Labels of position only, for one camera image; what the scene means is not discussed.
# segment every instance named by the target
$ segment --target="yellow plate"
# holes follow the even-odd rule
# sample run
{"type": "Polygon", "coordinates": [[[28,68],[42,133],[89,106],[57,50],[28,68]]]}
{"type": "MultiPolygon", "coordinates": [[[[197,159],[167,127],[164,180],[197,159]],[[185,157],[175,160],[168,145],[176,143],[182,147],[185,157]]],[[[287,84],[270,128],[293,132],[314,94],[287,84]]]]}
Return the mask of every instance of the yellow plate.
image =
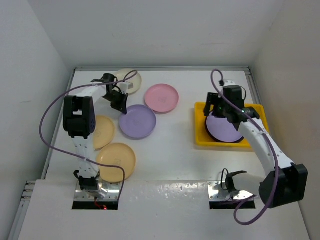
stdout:
{"type": "MultiPolygon", "coordinates": [[[[196,102],[194,105],[194,118],[195,118],[195,143],[200,146],[217,146],[217,147],[241,147],[250,148],[249,142],[244,138],[238,143],[217,142],[213,140],[207,133],[205,128],[206,116],[204,115],[205,102],[196,102]]],[[[264,107],[260,104],[245,104],[246,108],[253,107],[260,115],[265,129],[269,132],[267,118],[264,107]]]]}
{"type": "Polygon", "coordinates": [[[102,149],[114,139],[116,126],[111,118],[103,115],[95,116],[95,122],[93,147],[94,149],[102,149]]]}
{"type": "MultiPolygon", "coordinates": [[[[128,145],[112,143],[100,151],[96,162],[122,167],[125,171],[125,179],[127,179],[135,170],[136,155],[128,145]]],[[[99,166],[99,169],[101,178],[109,183],[122,182],[124,178],[123,172],[119,168],[99,166]]]]}

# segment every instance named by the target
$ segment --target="yellow bin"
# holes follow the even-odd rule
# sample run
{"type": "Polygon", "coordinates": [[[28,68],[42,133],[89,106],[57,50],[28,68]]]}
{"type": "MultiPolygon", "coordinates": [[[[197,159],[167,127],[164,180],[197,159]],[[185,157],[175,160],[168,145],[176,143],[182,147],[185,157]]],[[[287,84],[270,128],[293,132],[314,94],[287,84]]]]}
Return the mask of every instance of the yellow bin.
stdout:
{"type": "MultiPolygon", "coordinates": [[[[238,143],[217,142],[213,140],[207,133],[205,128],[206,116],[204,115],[205,102],[196,102],[194,105],[194,118],[195,118],[195,143],[199,146],[216,146],[216,147],[238,147],[250,148],[249,142],[244,138],[238,143]]],[[[260,104],[245,104],[246,108],[253,107],[260,115],[265,129],[269,132],[265,109],[260,104]]]]}

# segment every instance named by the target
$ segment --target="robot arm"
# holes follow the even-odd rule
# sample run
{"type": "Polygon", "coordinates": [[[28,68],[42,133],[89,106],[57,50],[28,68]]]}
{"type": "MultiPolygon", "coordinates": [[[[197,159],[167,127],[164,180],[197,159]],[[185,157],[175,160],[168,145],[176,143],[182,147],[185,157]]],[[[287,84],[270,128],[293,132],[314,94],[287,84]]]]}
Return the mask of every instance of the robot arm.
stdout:
{"type": "MultiPolygon", "coordinates": [[[[101,79],[92,82],[114,82],[116,77],[106,73],[101,79]]],[[[116,85],[92,85],[85,88],[77,95],[69,95],[64,98],[63,128],[72,138],[77,155],[91,158],[94,156],[93,133],[96,129],[96,115],[94,104],[104,98],[111,102],[111,107],[127,114],[127,90],[128,82],[120,82],[116,85]]],[[[74,175],[79,180],[81,189],[94,191],[98,188],[96,177],[99,167],[87,161],[79,161],[79,170],[74,175]]]]}
{"type": "Polygon", "coordinates": [[[217,118],[227,118],[233,124],[235,129],[245,137],[250,143],[252,149],[258,156],[265,175],[265,179],[251,175],[246,171],[229,173],[225,179],[225,185],[229,193],[236,190],[246,190],[256,196],[260,196],[264,204],[272,191],[275,180],[275,160],[269,144],[266,142],[263,134],[269,138],[278,159],[279,178],[273,201],[269,208],[275,208],[285,204],[300,201],[304,198],[307,184],[308,171],[303,164],[296,165],[288,158],[275,141],[266,131],[259,114],[253,107],[245,107],[242,99],[242,89],[232,81],[227,81],[223,86],[223,95],[242,112],[249,115],[253,121],[261,127],[261,132],[255,124],[248,121],[247,117],[237,112],[217,93],[208,93],[204,115],[208,116],[211,106],[213,106],[212,115],[217,118]]]}

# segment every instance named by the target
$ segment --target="white table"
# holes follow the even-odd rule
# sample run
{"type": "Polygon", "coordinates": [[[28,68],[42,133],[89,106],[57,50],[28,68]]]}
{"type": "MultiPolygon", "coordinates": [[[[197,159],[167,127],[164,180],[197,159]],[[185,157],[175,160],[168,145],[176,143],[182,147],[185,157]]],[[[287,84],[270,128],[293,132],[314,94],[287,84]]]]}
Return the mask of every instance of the white table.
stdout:
{"type": "MultiPolygon", "coordinates": [[[[71,87],[88,84],[106,72],[114,73],[78,70],[71,87]]],[[[254,152],[195,145],[194,104],[205,102],[207,92],[214,92],[210,70],[164,68],[139,73],[142,86],[129,96],[128,106],[144,104],[144,93],[158,83],[175,87],[180,99],[172,112],[157,114],[154,132],[142,140],[130,140],[121,133],[120,113],[111,109],[109,102],[101,99],[95,105],[96,114],[111,117],[117,126],[113,143],[128,144],[137,157],[118,211],[72,210],[76,187],[72,173],[78,169],[78,160],[53,151],[46,178],[36,182],[19,239],[309,239],[298,203],[269,209],[258,222],[246,227],[234,221],[233,210],[209,210],[206,181],[218,180],[223,168],[264,176],[254,152]]],[[[235,68],[223,73],[247,89],[246,102],[252,103],[245,72],[235,68]]],[[[75,152],[61,122],[55,146],[75,152]]],[[[257,209],[240,210],[240,219],[249,220],[257,214],[263,204],[255,202],[257,209]]]]}

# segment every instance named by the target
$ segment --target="plate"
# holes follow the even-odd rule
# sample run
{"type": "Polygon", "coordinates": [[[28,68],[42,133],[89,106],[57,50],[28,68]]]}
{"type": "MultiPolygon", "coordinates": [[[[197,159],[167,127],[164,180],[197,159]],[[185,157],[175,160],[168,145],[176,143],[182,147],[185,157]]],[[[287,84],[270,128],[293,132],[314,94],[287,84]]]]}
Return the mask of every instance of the plate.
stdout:
{"type": "MultiPolygon", "coordinates": [[[[119,166],[124,169],[125,179],[129,178],[136,167],[136,155],[131,147],[124,143],[112,143],[105,146],[96,157],[100,164],[119,166]]],[[[122,182],[124,175],[121,169],[99,166],[100,176],[109,183],[122,182]]]]}
{"type": "Polygon", "coordinates": [[[93,133],[94,149],[101,149],[108,145],[115,137],[116,126],[111,118],[103,115],[95,116],[95,130],[93,133]]]}
{"type": "MultiPolygon", "coordinates": [[[[125,76],[130,73],[131,71],[134,71],[134,69],[130,69],[130,68],[124,68],[121,69],[119,71],[117,71],[114,75],[118,78],[118,80],[123,80],[125,78],[125,76]]],[[[126,92],[128,94],[133,94],[136,91],[138,91],[141,87],[141,83],[142,83],[142,78],[141,75],[139,74],[139,72],[131,79],[129,79],[128,81],[126,81],[128,83],[132,83],[133,87],[129,88],[126,92]]]]}
{"type": "Polygon", "coordinates": [[[179,94],[173,86],[157,84],[146,91],[144,101],[153,111],[167,113],[176,108],[179,102],[179,94]]]}
{"type": "Polygon", "coordinates": [[[212,112],[205,119],[205,129],[209,136],[217,142],[239,143],[244,139],[226,118],[212,116],[212,112]]]}
{"type": "Polygon", "coordinates": [[[130,138],[142,139],[155,129],[157,118],[155,113],[145,105],[133,105],[127,108],[127,114],[119,118],[122,132],[130,138]]]}

